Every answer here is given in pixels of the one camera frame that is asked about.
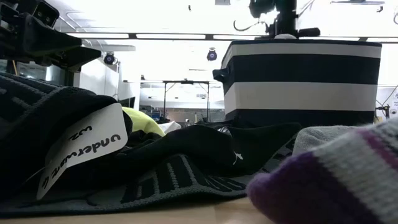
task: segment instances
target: neon yellow fabric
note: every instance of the neon yellow fabric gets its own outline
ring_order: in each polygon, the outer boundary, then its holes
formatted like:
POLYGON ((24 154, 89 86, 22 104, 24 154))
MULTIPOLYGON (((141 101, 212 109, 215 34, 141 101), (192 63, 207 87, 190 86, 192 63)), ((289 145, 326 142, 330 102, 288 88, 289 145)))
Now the neon yellow fabric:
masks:
POLYGON ((132 120, 132 131, 143 130, 145 133, 156 133, 162 137, 165 136, 163 130, 150 116, 132 108, 123 107, 122 109, 132 120))

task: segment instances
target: purple and white striped sock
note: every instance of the purple and white striped sock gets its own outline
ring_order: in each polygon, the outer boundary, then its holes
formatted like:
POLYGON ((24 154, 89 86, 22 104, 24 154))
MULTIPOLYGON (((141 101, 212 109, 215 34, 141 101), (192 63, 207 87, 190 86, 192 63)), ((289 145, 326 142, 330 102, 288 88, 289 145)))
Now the purple and white striped sock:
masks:
POLYGON ((276 224, 398 223, 398 119, 290 158, 248 196, 276 224))

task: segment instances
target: white tag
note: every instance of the white tag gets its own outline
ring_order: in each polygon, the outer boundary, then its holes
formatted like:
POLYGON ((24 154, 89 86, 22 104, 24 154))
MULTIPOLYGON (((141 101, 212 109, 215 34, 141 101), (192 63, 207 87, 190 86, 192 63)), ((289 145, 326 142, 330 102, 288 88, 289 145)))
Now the white tag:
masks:
POLYGON ((52 146, 49 161, 40 179, 40 200, 69 167, 117 151, 127 143, 122 107, 114 103, 95 111, 70 126, 52 146))

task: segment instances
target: black and white striped box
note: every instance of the black and white striped box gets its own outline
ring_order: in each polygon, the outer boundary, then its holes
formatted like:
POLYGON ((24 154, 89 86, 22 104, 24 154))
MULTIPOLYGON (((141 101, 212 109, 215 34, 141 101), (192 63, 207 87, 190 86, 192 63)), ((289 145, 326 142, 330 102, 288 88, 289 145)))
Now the black and white striped box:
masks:
POLYGON ((235 41, 221 70, 226 119, 256 125, 372 123, 381 44, 342 40, 235 41))

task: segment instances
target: table surface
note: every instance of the table surface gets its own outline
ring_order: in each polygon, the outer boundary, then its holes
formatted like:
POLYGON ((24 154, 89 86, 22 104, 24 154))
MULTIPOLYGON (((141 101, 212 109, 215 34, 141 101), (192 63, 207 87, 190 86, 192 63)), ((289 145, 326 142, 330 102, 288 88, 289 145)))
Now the table surface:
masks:
POLYGON ((274 224, 259 213, 248 198, 220 203, 163 206, 132 213, 78 215, 61 217, 0 219, 0 224, 274 224))

